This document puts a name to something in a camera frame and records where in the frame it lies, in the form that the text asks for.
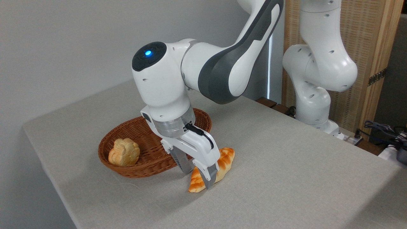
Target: wooden block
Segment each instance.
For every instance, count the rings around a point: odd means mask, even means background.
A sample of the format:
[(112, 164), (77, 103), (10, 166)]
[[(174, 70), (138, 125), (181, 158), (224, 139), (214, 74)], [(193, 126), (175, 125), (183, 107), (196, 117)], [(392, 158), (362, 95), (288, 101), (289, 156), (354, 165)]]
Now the wooden block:
[(383, 147), (380, 147), (380, 146), (377, 146), (377, 145), (375, 145), (375, 144), (372, 144), (372, 143), (370, 143), (370, 142), (368, 142), (368, 141), (366, 141), (366, 140), (362, 140), (362, 141), (357, 145), (357, 147), (359, 147), (359, 148), (361, 148), (361, 149), (363, 149), (363, 150), (366, 150), (366, 151), (368, 151), (369, 153), (372, 153), (372, 154), (374, 154), (374, 155), (376, 155), (376, 156), (378, 156), (378, 155), (384, 150)]
[(281, 105), (281, 104), (277, 104), (274, 107), (272, 107), (273, 110), (276, 110), (280, 113), (286, 114), (288, 112), (288, 107)]
[(266, 98), (264, 98), (264, 97), (261, 97), (261, 98), (257, 99), (256, 102), (258, 102), (258, 103), (260, 103), (260, 104), (263, 104), (263, 105), (265, 105), (266, 107), (270, 107), (270, 108), (272, 108), (272, 107), (274, 107), (275, 105), (277, 105), (277, 103), (274, 102), (273, 100), (266, 99)]

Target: toy bread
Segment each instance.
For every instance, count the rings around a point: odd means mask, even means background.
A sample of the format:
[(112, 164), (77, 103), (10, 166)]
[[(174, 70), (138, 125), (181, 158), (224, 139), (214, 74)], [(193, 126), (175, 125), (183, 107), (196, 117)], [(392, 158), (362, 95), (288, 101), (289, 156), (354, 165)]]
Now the toy bread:
[(126, 167), (129, 165), (135, 165), (140, 156), (140, 148), (138, 144), (133, 140), (127, 139), (116, 139), (114, 141), (114, 146), (109, 152), (109, 162)]
[[(222, 148), (219, 150), (221, 157), (218, 160), (219, 171), (216, 173), (215, 183), (222, 180), (225, 174), (232, 167), (232, 162), (234, 159), (234, 150), (232, 148)], [(195, 166), (191, 175), (191, 185), (189, 186), (188, 192), (200, 192), (205, 189), (205, 183), (202, 180), (201, 174), (199, 173), (198, 167)]]

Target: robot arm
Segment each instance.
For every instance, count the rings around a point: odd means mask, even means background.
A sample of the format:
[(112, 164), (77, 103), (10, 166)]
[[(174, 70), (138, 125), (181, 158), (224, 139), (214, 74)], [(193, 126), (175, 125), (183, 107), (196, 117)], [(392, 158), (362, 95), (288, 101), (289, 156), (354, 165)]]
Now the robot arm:
[(213, 137), (193, 125), (185, 86), (219, 104), (237, 99), (283, 8), (283, 0), (238, 2), (250, 17), (233, 45), (221, 48), (193, 39), (153, 42), (132, 61), (134, 80), (147, 105), (143, 117), (185, 174), (192, 170), (185, 153), (194, 158), (207, 188), (215, 182), (220, 153)]
[(296, 119), (334, 136), (339, 127), (328, 120), (326, 89), (345, 91), (357, 77), (356, 64), (342, 43), (340, 12), (341, 0), (302, 0), (300, 33), (307, 45), (293, 45), (283, 57), (295, 89)]

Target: gray tablecloth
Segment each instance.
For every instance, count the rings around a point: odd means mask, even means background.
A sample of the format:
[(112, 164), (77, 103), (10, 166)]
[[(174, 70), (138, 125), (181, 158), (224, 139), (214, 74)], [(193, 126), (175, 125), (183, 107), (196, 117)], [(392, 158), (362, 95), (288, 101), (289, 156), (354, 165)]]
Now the gray tablecloth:
[(177, 167), (125, 178), (100, 162), (100, 140), (145, 106), (133, 81), (24, 125), (78, 228), (407, 228), (403, 169), (247, 98), (189, 95), (236, 151), (198, 194)]

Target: brown wicker basket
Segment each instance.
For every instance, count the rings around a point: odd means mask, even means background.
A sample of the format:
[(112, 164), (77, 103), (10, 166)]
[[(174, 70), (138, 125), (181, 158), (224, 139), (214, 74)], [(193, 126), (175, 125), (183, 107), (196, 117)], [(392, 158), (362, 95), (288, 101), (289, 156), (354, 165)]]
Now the brown wicker basket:
[[(194, 113), (195, 125), (209, 132), (212, 127), (209, 115), (196, 108)], [(140, 157), (135, 165), (120, 167), (108, 161), (109, 151), (118, 138), (130, 138), (139, 145)], [(151, 131), (145, 119), (140, 116), (118, 125), (102, 139), (98, 150), (99, 159), (106, 167), (125, 177), (152, 176), (177, 166), (171, 155), (165, 152), (160, 141), (161, 138)]]

